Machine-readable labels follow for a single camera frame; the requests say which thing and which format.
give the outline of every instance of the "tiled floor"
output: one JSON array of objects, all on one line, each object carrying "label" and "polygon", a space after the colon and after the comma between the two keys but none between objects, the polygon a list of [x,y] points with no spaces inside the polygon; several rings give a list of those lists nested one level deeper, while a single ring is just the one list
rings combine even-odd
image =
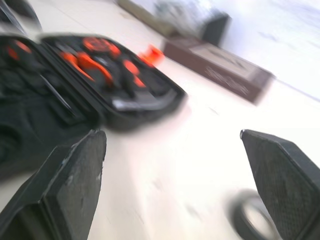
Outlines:
[{"label": "tiled floor", "polygon": [[[98,33],[134,52],[163,38],[108,0],[31,0],[45,33]],[[35,32],[30,35],[36,38]],[[320,103],[275,81],[258,106],[165,59],[189,94],[181,110],[131,133],[107,132],[90,240],[237,240],[225,208],[255,188],[241,129],[290,139],[320,165]],[[4,207],[26,179],[0,183]]]}]

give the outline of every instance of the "box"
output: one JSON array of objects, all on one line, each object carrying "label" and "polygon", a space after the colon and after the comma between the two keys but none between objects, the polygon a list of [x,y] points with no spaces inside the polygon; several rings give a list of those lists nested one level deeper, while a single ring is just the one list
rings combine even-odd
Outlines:
[{"label": "box", "polygon": [[163,53],[252,103],[273,78],[261,67],[196,38],[169,39]]}]

